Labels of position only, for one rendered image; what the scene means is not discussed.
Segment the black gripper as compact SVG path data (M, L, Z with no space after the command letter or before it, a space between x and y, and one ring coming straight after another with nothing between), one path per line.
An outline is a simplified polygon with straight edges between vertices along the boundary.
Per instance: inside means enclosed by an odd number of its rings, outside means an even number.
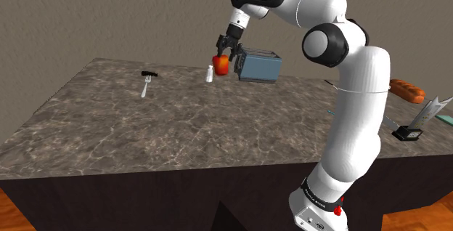
M241 55L243 52L242 49L242 43L239 43L239 40L242 37L244 29L233 25L229 24L226 34L223 36L219 36L217 42L216 42L216 47L217 47L217 56L220 57L223 54L223 51L227 47L231 47L230 50L230 55L229 55L229 61L233 61L233 59L237 55Z

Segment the red bell pepper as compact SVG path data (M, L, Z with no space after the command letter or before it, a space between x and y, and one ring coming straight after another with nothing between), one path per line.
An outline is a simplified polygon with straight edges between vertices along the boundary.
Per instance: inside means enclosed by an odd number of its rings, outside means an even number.
M213 70L217 76L225 76L229 72L229 57L227 55L217 56L212 58Z

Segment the blue toaster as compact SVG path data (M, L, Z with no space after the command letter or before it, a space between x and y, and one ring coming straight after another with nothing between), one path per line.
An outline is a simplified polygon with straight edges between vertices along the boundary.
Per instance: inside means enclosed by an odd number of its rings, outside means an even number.
M279 76L282 58L273 51L243 48L234 71L240 81L273 84Z

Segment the silver fork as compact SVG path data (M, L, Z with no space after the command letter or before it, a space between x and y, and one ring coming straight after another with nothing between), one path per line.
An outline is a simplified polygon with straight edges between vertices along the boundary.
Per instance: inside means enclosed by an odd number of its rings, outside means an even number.
M144 88L143 88L142 93L141 93L141 98L145 98L146 97L147 86L151 82L151 80L152 80L152 76L150 76L150 75L147 75L147 76L144 77Z

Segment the brown bread loaf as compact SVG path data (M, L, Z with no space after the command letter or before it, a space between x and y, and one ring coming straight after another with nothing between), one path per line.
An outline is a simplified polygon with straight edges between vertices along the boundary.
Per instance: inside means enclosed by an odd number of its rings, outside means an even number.
M389 91L403 100L414 104L421 104L425 99L425 92L422 89L400 79L390 80Z

